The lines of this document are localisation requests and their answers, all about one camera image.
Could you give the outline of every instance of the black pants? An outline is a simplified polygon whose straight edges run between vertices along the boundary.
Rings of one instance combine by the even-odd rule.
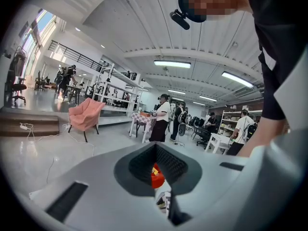
[[[149,141],[165,142],[165,131],[168,127],[168,122],[165,120],[156,121]]]
[[[243,146],[244,144],[233,142],[232,146],[227,151],[227,155],[236,156]]]
[[[179,121],[178,119],[176,118],[174,121],[173,121],[173,133],[171,135],[171,139],[175,140],[176,137],[177,137],[177,134],[178,134],[178,130],[179,130]]]

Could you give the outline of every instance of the red object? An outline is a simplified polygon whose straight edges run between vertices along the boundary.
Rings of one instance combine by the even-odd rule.
[[[156,189],[156,188],[161,187],[164,184],[165,177],[164,177],[163,173],[160,171],[157,163],[154,164],[154,168],[157,169],[158,174],[157,175],[155,175],[154,173],[151,174],[151,176],[152,176],[152,187],[154,189]]]

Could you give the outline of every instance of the white t-shirt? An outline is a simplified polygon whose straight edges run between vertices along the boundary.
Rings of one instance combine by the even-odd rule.
[[[246,144],[246,141],[243,140],[243,131],[250,124],[254,124],[254,121],[247,115],[238,120],[235,128],[239,129],[239,134],[235,139],[235,142],[240,144]]]
[[[166,122],[169,122],[169,116],[170,116],[170,113],[171,113],[171,109],[170,109],[170,104],[168,101],[164,102],[157,110],[157,113],[158,112],[162,112],[162,111],[165,111],[166,114],[163,115],[163,116],[157,116],[156,120],[157,121],[161,121],[161,120],[165,120]]]

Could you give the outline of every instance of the checkered tablecloth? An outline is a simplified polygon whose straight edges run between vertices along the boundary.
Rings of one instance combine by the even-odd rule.
[[[139,122],[146,123],[147,126],[145,127],[145,129],[146,129],[147,132],[152,131],[153,128],[154,128],[154,125],[156,123],[156,117],[153,117],[153,116],[146,117],[146,116],[140,115],[138,113],[133,113],[133,114],[131,114],[131,118],[135,119],[135,122],[139,121]]]

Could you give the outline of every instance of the staircase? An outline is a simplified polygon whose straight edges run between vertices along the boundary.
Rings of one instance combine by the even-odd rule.
[[[27,137],[30,130],[20,128],[20,123],[32,124],[35,137],[59,134],[59,119],[57,116],[0,113],[0,136]]]

